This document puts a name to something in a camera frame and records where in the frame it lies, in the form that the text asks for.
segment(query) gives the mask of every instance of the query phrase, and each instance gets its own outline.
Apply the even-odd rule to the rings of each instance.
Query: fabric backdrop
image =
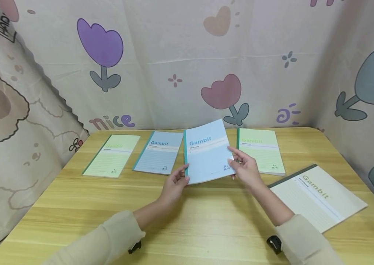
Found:
[[[0,241],[87,137],[30,57],[0,36]]]

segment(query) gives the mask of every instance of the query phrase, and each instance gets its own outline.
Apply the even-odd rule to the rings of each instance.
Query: right hand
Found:
[[[234,160],[228,159],[228,164],[235,170],[235,175],[246,185],[247,188],[265,185],[258,170],[256,160],[237,148],[228,146],[228,150],[234,153]]]

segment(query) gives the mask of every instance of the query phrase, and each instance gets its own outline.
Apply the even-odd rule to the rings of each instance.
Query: blue notebook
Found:
[[[189,163],[189,184],[234,174],[227,159],[233,159],[222,119],[184,130],[184,161]]]
[[[133,170],[169,175],[174,167],[182,137],[182,133],[153,131]]]

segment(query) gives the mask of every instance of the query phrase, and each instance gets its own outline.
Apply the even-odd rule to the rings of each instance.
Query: green notebook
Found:
[[[256,159],[260,173],[285,175],[274,131],[238,128],[237,148]]]
[[[119,178],[140,137],[112,134],[85,168],[83,175]]]

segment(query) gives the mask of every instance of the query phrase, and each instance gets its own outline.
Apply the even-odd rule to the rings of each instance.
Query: left hand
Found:
[[[158,201],[165,205],[168,210],[171,210],[176,202],[181,197],[182,190],[188,185],[190,181],[189,176],[185,176],[185,168],[189,164],[185,164],[175,171],[165,180],[163,185],[162,193],[158,198]]]

